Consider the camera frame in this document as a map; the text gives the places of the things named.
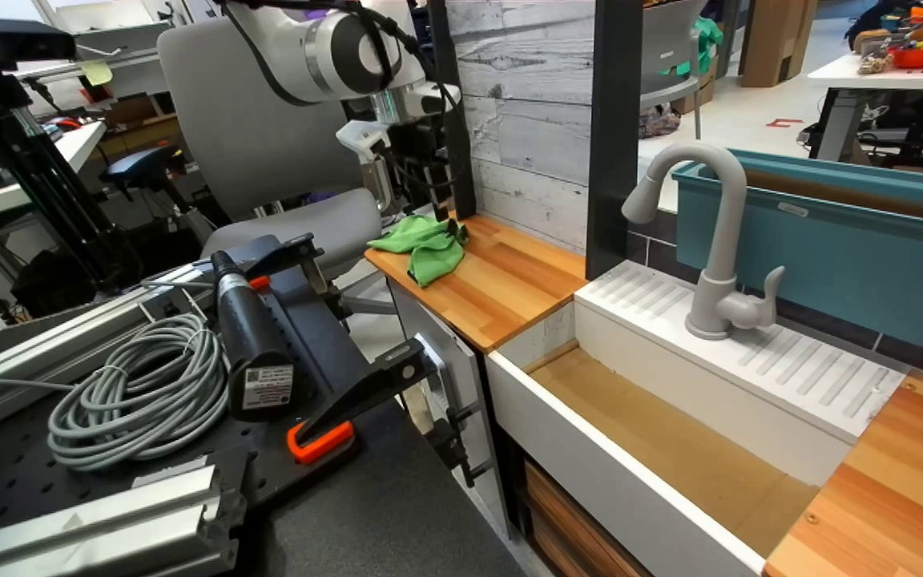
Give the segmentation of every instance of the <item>kitchen counter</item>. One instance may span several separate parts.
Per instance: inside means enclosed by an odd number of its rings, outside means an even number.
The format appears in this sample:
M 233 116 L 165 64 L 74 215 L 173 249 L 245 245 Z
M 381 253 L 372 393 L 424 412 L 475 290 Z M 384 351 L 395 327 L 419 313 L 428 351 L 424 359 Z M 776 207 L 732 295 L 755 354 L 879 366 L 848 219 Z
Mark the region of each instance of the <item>kitchen counter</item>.
M 562 307 L 580 284 L 587 259 L 535 242 L 492 219 L 467 219 L 463 265 L 419 290 L 408 258 L 368 249 L 365 259 L 452 323 L 482 354 Z
M 923 373 L 886 403 L 765 575 L 923 575 Z

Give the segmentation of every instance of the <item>white sink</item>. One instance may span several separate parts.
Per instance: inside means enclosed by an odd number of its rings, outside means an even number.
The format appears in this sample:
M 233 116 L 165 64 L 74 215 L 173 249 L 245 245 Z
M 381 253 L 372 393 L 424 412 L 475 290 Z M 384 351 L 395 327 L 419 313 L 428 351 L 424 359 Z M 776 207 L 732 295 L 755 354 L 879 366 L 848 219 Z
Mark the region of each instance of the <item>white sink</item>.
M 905 366 L 787 327 L 700 339 L 689 303 L 623 263 L 491 354 L 492 416 L 646 572 L 758 575 Z

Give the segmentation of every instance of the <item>gray faucet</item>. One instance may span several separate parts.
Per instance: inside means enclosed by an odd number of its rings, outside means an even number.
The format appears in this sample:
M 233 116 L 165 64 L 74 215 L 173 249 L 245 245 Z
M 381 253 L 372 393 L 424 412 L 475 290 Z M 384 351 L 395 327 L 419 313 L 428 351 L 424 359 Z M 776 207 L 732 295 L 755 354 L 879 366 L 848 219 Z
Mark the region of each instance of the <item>gray faucet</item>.
M 653 157 L 646 176 L 625 200 L 623 215 L 630 225 L 646 225 L 657 215 L 661 183 L 667 171 L 678 161 L 707 165 L 720 180 L 720 207 L 714 225 L 714 242 L 705 269 L 700 274 L 693 311 L 685 319 L 689 334 L 705 339 L 723 339 L 729 323 L 741 331 L 755 331 L 776 323 L 776 295 L 785 265 L 776 265 L 764 282 L 764 297 L 738 293 L 738 246 L 748 207 L 748 171 L 745 165 L 714 145 L 674 145 Z

